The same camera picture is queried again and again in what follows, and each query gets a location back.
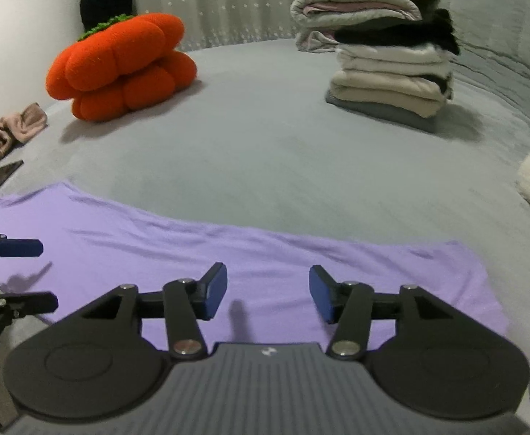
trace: orange cushion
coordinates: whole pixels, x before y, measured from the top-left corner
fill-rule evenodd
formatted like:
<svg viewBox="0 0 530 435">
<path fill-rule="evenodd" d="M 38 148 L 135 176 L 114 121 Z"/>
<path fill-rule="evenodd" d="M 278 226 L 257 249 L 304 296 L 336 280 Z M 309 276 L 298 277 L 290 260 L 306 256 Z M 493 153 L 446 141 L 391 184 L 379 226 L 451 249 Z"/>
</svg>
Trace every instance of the orange cushion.
<svg viewBox="0 0 530 435">
<path fill-rule="evenodd" d="M 139 15 L 115 23 L 58 55 L 46 77 L 47 92 L 65 100 L 78 91 L 98 90 L 159 59 L 183 34 L 182 21 L 170 14 Z"/>
<path fill-rule="evenodd" d="M 129 111 L 167 100 L 175 90 L 189 86 L 196 64 L 186 54 L 173 51 L 141 71 L 124 75 L 98 90 L 79 93 L 71 111 L 78 119 L 107 121 Z"/>
</svg>

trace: crumpled pink cloth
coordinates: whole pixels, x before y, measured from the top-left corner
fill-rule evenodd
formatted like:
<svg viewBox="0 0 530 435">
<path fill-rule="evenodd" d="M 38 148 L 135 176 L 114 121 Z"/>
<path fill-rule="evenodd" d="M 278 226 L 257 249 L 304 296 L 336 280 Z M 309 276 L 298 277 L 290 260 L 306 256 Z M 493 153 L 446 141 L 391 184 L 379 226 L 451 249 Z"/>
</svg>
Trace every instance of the crumpled pink cloth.
<svg viewBox="0 0 530 435">
<path fill-rule="evenodd" d="M 311 3 L 303 8 L 305 16 L 309 14 L 316 14 L 326 11 L 333 11 L 336 13 L 349 13 L 354 11 L 363 11 L 365 9 L 393 9 L 394 11 L 401 11 L 403 8 L 393 5 L 391 3 L 382 3 L 380 1 L 360 1 L 360 2 L 344 2 L 338 3 L 335 1 L 320 1 L 318 3 Z"/>
<path fill-rule="evenodd" d="M 18 141 L 29 142 L 47 125 L 47 115 L 39 104 L 33 103 L 22 113 L 12 113 L 0 118 L 0 160 Z"/>
</svg>

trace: screw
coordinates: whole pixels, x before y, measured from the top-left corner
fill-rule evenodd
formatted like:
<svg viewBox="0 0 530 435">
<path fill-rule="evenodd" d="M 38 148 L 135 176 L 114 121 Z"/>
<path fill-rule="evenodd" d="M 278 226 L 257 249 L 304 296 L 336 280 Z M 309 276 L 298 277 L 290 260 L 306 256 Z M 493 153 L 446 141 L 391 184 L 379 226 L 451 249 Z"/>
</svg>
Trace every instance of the screw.
<svg viewBox="0 0 530 435">
<path fill-rule="evenodd" d="M 340 340 L 332 345 L 332 352 L 340 357 L 352 357 L 360 350 L 360 346 L 351 340 Z"/>
<path fill-rule="evenodd" d="M 174 344 L 174 351 L 181 355 L 193 355 L 202 350 L 202 345 L 197 340 L 179 340 Z"/>
</svg>

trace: gray ribbed panel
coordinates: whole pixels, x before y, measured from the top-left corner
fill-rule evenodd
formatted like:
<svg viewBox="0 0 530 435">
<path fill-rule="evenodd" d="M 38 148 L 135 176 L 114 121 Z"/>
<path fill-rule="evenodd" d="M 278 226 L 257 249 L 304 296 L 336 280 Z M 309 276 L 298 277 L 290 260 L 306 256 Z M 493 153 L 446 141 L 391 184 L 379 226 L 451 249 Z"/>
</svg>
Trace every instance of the gray ribbed panel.
<svg viewBox="0 0 530 435">
<path fill-rule="evenodd" d="M 482 422 L 434 420 L 386 396 L 366 369 L 317 344 L 223 344 L 176 366 L 153 398 L 116 419 L 57 426 L 23 417 L 8 435 L 521 435 L 508 414 Z"/>
</svg>

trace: persimmon plush cushion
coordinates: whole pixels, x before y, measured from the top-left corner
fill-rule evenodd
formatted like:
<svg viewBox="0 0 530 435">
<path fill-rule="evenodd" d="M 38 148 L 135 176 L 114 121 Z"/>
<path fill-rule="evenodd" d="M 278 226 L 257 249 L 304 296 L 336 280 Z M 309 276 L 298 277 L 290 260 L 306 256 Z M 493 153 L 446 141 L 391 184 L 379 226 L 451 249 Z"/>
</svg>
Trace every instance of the persimmon plush cushion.
<svg viewBox="0 0 530 435">
<path fill-rule="evenodd" d="M 182 21 L 169 14 L 116 22 L 55 58 L 47 92 L 56 100 L 74 98 L 74 115 L 92 121 L 160 103 L 196 78 L 194 61 L 174 50 L 183 35 Z"/>
</svg>

